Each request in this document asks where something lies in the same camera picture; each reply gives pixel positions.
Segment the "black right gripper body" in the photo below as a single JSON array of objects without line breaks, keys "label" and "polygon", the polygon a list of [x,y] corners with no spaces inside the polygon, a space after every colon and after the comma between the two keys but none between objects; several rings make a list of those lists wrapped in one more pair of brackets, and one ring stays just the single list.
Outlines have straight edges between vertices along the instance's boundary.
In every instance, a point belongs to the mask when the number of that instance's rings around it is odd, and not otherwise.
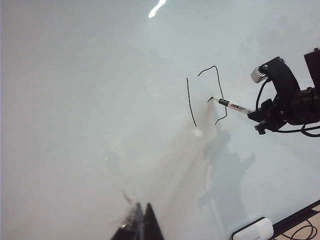
[{"label": "black right gripper body", "polygon": [[282,113],[280,100],[280,97],[276,94],[274,99],[269,98],[261,104],[264,116],[262,125],[265,130],[276,132],[287,123]]}]

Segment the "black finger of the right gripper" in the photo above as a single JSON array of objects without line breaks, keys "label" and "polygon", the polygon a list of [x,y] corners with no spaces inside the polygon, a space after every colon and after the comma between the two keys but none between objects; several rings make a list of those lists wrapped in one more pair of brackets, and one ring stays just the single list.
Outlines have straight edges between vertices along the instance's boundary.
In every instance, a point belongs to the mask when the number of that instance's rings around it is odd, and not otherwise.
[{"label": "black finger of the right gripper", "polygon": [[248,113],[247,117],[252,121],[260,123],[267,118],[267,114],[265,110],[263,110],[262,108],[259,108],[258,110]]},{"label": "black finger of the right gripper", "polygon": [[266,130],[268,130],[268,122],[261,121],[254,126],[254,129],[258,132],[259,135],[264,135],[266,133]]}]

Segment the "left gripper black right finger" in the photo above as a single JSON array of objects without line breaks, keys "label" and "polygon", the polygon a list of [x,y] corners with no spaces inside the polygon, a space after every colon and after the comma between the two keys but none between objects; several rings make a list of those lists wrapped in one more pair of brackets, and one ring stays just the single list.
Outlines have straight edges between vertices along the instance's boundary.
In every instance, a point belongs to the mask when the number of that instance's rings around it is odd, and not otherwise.
[{"label": "left gripper black right finger", "polygon": [[161,228],[150,203],[147,203],[144,213],[144,239],[164,240]]}]

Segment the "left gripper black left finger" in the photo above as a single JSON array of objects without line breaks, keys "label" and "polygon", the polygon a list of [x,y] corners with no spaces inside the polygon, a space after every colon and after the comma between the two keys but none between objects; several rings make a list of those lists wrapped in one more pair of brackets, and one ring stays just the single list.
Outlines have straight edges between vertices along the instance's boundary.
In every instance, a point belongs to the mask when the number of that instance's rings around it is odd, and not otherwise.
[{"label": "left gripper black left finger", "polygon": [[129,210],[128,215],[111,237],[111,240],[143,240],[143,218],[141,204],[137,202]]}]

